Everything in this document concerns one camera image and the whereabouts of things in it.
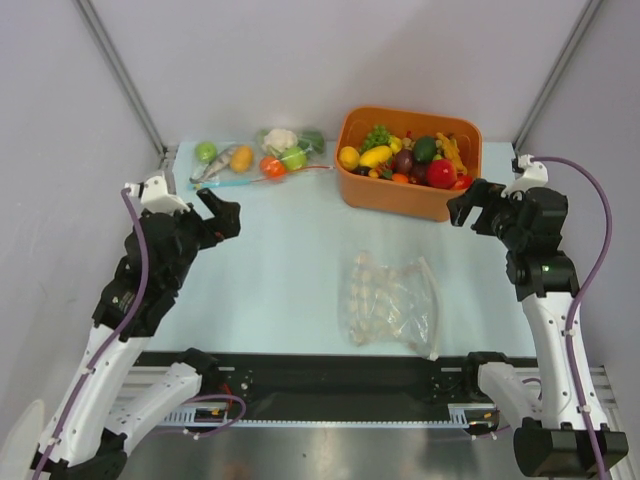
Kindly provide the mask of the fake grey fish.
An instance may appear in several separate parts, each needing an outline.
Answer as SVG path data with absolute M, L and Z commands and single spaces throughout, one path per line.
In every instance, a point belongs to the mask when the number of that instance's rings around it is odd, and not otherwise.
M 209 163 L 204 168 L 201 174 L 196 175 L 195 177 L 190 177 L 189 181 L 192 184 L 202 184 L 211 180 L 219 172 L 230 165 L 231 156 L 236 148 L 236 146 L 231 146 L 223 150 L 211 163 Z

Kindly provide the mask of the yellow fake pear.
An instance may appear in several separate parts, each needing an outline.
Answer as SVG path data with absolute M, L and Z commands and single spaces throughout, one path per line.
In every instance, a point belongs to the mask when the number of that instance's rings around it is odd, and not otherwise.
M 353 171 L 359 166 L 360 154 L 352 146 L 345 146 L 338 153 L 339 164 L 347 171 Z

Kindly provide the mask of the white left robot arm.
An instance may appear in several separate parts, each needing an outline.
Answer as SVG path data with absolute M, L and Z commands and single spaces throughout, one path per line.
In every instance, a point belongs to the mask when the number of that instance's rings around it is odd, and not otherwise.
M 116 479 L 138 444 L 185 403 L 219 402 L 222 423 L 234 425 L 233 405 L 245 401 L 226 388 L 214 357 L 195 348 L 180 353 L 165 376 L 117 408 L 118 393 L 160 322 L 175 305 L 200 251 L 239 235 L 241 206 L 209 189 L 198 191 L 210 211 L 204 219 L 190 203 L 146 184 L 126 187 L 133 230 L 113 279 L 102 290 L 82 362 L 61 405 L 38 440 L 27 470 L 33 479 Z

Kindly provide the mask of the clear zip top bag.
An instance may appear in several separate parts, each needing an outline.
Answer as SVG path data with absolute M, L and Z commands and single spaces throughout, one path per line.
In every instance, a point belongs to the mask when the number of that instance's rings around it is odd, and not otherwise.
M 443 302 L 424 257 L 383 265 L 361 251 L 341 271 L 338 325 L 352 345 L 402 344 L 427 360 L 440 356 Z

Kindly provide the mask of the fake green grapes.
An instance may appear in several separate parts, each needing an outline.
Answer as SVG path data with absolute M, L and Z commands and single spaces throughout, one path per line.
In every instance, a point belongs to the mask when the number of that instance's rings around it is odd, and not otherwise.
M 375 125 L 366 135 L 360 146 L 360 153 L 363 154 L 368 150 L 378 146 L 388 146 L 391 133 L 384 125 Z

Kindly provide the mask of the fake green broccoli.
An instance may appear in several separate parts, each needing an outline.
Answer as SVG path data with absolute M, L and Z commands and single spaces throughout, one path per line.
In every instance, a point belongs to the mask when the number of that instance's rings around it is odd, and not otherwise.
M 325 151 L 324 135 L 318 130 L 303 130 L 298 135 L 298 146 L 308 153 L 321 155 Z

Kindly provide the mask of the green fake apple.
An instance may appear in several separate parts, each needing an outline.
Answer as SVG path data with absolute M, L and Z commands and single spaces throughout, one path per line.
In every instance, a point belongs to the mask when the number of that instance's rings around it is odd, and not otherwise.
M 217 157 L 218 149 L 213 142 L 203 141 L 195 146 L 194 155 L 198 162 L 208 164 Z

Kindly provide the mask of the fake orange tomato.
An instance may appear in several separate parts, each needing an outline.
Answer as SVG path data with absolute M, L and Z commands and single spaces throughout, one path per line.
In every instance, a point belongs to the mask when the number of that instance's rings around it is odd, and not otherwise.
M 284 164 L 274 156 L 265 156 L 259 163 L 259 168 L 265 178 L 274 180 L 287 174 Z

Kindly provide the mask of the red-zip bag with vegetables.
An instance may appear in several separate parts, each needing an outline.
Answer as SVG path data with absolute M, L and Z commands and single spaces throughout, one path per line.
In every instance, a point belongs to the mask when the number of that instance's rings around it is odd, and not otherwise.
M 280 183 L 291 176 L 333 169 L 326 159 L 325 136 L 314 128 L 264 128 L 256 133 L 255 144 L 260 155 L 251 184 Z

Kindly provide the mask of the orange plastic bin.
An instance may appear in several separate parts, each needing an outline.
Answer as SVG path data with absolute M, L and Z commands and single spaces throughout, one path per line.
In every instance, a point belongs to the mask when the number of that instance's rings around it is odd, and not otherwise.
M 335 160 L 348 205 L 438 222 L 481 162 L 482 136 L 469 121 L 372 106 L 347 114 Z

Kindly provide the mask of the red fake bell pepper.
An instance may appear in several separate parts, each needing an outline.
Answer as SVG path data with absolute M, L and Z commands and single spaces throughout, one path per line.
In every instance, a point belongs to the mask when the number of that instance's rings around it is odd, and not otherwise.
M 457 181 L 457 170 L 449 160 L 434 160 L 428 166 L 426 180 L 430 187 L 449 189 Z

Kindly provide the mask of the fake white cauliflower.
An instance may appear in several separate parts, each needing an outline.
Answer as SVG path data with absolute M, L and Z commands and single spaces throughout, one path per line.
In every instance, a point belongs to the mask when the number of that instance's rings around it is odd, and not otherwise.
M 296 146 L 297 143 L 298 137 L 293 131 L 274 128 L 263 136 L 262 149 L 267 154 L 279 156 L 287 149 Z

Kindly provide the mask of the fake dark plum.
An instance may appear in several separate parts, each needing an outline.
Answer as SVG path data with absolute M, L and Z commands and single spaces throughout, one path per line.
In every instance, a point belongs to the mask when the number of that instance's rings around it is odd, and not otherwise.
M 410 170 L 409 182 L 416 185 L 427 185 L 428 168 L 427 164 L 415 164 Z

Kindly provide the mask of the fake red orange mango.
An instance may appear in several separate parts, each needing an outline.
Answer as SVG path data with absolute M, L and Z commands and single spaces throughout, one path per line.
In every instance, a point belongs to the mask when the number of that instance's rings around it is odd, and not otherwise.
M 471 186 L 474 178 L 470 175 L 459 175 L 455 183 L 450 187 L 453 191 L 463 191 Z

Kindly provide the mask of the fake green avocado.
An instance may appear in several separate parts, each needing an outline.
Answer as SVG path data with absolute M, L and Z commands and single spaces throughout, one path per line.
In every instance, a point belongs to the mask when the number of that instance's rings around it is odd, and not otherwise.
M 436 139 L 432 136 L 422 136 L 413 146 L 414 160 L 421 164 L 430 163 L 438 153 Z

